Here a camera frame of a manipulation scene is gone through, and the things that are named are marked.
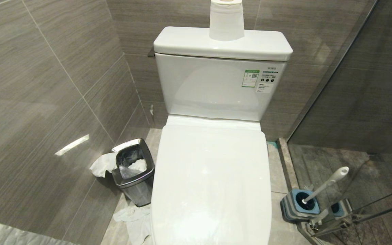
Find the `stainless steel trash can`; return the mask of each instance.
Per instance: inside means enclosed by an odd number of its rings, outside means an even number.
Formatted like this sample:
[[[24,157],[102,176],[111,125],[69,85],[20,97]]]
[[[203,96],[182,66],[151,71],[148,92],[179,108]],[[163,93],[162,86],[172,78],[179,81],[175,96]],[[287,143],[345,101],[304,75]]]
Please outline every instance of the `stainless steel trash can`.
[[[155,165],[151,152],[142,138],[121,144],[116,156],[117,169],[112,171],[116,185],[137,206],[142,207],[151,203],[152,186],[154,184]],[[125,173],[136,160],[146,161],[146,170],[135,176],[128,177]]]

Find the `toilet seat lid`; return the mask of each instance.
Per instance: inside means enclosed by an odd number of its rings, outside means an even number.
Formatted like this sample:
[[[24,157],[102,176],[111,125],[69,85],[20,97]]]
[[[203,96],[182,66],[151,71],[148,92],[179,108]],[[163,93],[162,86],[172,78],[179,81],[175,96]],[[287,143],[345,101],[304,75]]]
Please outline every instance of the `toilet seat lid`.
[[[151,199],[156,245],[267,245],[271,216],[263,132],[163,128]]]

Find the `toilet brush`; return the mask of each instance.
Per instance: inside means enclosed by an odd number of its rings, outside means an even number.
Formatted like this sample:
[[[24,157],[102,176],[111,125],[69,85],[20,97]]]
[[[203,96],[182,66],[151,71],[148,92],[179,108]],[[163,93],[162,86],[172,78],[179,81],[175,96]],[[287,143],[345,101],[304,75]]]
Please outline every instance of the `toilet brush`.
[[[284,218],[288,221],[309,220],[319,215],[320,208],[315,197],[344,178],[348,172],[349,168],[347,166],[339,168],[314,192],[292,189],[280,202]]]

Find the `toilet paper roll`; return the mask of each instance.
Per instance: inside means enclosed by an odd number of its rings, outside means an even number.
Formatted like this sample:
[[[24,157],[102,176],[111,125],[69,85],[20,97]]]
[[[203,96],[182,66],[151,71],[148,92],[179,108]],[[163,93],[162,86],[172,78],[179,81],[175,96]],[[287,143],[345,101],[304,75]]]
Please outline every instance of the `toilet paper roll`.
[[[232,41],[244,37],[242,0],[211,0],[210,38]]]

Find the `white toilet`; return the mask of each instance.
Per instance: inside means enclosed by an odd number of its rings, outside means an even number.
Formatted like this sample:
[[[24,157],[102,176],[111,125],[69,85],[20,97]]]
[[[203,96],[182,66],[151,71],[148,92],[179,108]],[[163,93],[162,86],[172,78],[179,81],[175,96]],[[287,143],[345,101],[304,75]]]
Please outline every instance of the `white toilet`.
[[[151,199],[156,245],[267,245],[271,187],[259,121],[293,52],[275,31],[220,42],[166,27],[154,42],[169,113]]]

